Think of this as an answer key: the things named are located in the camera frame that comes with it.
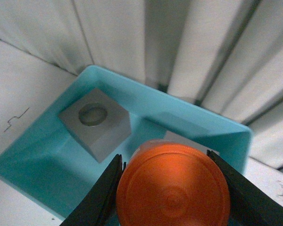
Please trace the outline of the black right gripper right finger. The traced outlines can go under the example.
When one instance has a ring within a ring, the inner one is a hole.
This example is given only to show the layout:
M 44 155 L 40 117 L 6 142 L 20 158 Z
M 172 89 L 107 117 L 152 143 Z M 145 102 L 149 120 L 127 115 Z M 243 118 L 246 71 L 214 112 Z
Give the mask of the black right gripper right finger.
M 207 156 L 222 171 L 231 198 L 231 218 L 241 226 L 283 226 L 283 207 L 211 150 Z

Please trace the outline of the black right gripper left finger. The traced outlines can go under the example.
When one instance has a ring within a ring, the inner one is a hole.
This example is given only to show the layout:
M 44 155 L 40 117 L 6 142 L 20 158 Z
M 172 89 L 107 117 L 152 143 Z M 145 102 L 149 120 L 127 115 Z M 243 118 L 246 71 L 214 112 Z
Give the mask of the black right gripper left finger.
M 122 155 L 116 154 L 92 189 L 61 223 L 62 226 L 117 226 L 116 193 L 123 174 Z

